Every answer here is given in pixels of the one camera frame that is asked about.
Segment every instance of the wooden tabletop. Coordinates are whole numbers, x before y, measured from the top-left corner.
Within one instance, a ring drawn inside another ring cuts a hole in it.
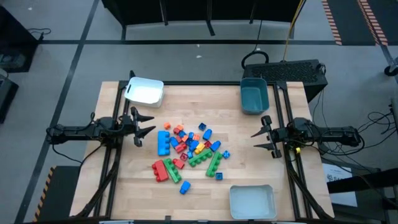
[[[103,82],[95,110],[97,118],[112,116],[117,87],[117,82]],[[288,83],[288,89],[293,116],[311,119],[302,83]],[[270,108],[259,116],[242,113],[239,86],[165,86],[164,92],[160,108],[137,106],[140,114],[155,117],[141,123],[140,127],[157,127],[145,137],[142,147],[134,145],[133,136],[124,138],[112,219],[164,220],[166,215],[170,215],[173,220],[232,220],[229,210],[229,188],[232,185],[269,184],[274,190],[276,220],[294,220],[284,158],[273,159],[271,152],[253,147],[265,143],[266,134],[250,138],[260,130],[260,117],[265,114],[271,117],[272,128],[279,127],[272,87],[268,89]],[[287,123],[281,91],[279,95]],[[178,184],[171,180],[157,183],[151,165],[159,159],[179,158],[172,148],[170,156],[157,155],[157,132],[164,129],[165,122],[170,122],[172,128],[182,124],[185,132],[201,135],[200,123],[211,128],[213,135],[210,141],[220,140],[219,151],[231,153],[229,159],[221,161],[218,169],[224,179],[216,181],[205,175],[210,163],[208,159],[194,168],[186,164],[183,170],[178,170],[183,179]],[[97,146],[98,143],[89,142],[86,154]],[[82,167],[70,215],[78,213],[98,188],[104,152],[105,148],[102,148],[94,153]],[[334,217],[318,151],[310,147],[302,149],[302,160],[309,191]],[[192,186],[185,195],[181,195],[179,190],[184,180]],[[298,188],[297,193],[300,214],[305,217]],[[106,192],[101,206],[102,215],[107,198]]]

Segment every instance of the black metal frame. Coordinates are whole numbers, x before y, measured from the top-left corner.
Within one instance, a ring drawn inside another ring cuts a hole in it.
[[[118,116],[118,111],[120,107],[120,102],[121,102],[121,95],[123,92],[124,87],[128,84],[128,81],[119,81],[118,85],[118,93],[116,94],[116,102],[113,110],[113,117]],[[236,85],[238,86],[240,82],[190,82],[190,81],[166,81],[164,82],[164,85]],[[274,98],[276,102],[276,108],[277,108],[277,115],[278,115],[278,120],[279,120],[279,126],[283,127],[285,126],[284,124],[284,118],[283,118],[283,113],[282,113],[282,106],[280,103],[280,98],[279,98],[279,91],[278,89],[280,88],[284,94],[284,101],[285,101],[285,107],[287,111],[287,117],[289,122],[293,120],[293,114],[292,114],[292,109],[290,105],[290,100],[289,100],[289,94],[287,92],[287,85],[286,82],[270,82],[268,83],[269,86],[273,87],[274,90]],[[128,100],[125,101],[124,104],[124,109],[123,113],[127,113],[129,108],[129,102]],[[120,155],[121,155],[121,150],[123,146],[123,138],[118,139],[120,144],[117,144],[116,147],[116,156],[114,159],[114,163],[117,162],[116,164],[119,165],[120,161]],[[106,148],[106,153],[104,156],[104,164],[103,164],[103,169],[101,171],[101,180],[100,180],[100,185],[103,183],[106,174],[108,172],[108,166],[109,166],[109,160],[110,160],[110,155],[111,155],[111,150],[112,148],[107,147]],[[291,162],[290,160],[290,154],[289,150],[284,146],[284,158],[285,158],[285,163],[288,164]],[[304,177],[304,171],[303,171],[303,166],[302,166],[302,161],[300,155],[297,155],[296,158],[296,163],[297,163],[297,170],[298,174],[300,176],[300,180],[304,183],[305,185],[305,177]],[[111,187],[109,189],[109,196],[108,196],[108,202],[106,206],[106,213],[105,213],[105,218],[110,219],[111,218],[111,212],[112,212],[112,207],[113,207],[113,200],[114,200],[114,193],[116,190],[116,181],[117,181],[118,175],[116,174],[114,178],[111,181]],[[300,216],[300,210],[299,210],[299,203],[297,200],[297,193],[296,193],[296,188],[295,188],[295,182],[291,176],[288,175],[288,180],[289,180],[289,188],[290,188],[290,195],[292,197],[292,205],[293,205],[293,211],[294,211],[294,217],[296,222],[308,222],[308,223],[343,223],[343,222],[338,222],[335,220],[321,220],[321,219],[313,219],[312,218],[312,211],[310,208],[310,205],[307,201],[306,198],[304,199],[304,205],[305,205],[305,213],[306,213],[306,218],[302,218]],[[94,216],[99,216],[100,214],[100,209],[101,209],[101,200],[98,201],[95,207],[95,212]],[[186,223],[186,222],[192,222],[192,221],[173,221],[171,220],[170,216],[166,216],[165,220],[135,220],[134,223]],[[260,222],[260,221],[254,221],[254,220],[248,220],[248,221],[225,221],[225,222],[213,222],[213,221],[206,221],[207,223],[271,223],[271,222]]]

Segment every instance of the yellow lego brick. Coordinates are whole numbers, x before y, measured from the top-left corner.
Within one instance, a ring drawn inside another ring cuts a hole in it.
[[[201,153],[204,148],[205,148],[205,145],[203,143],[199,143],[199,145],[195,149],[195,154],[197,155],[197,154]]]

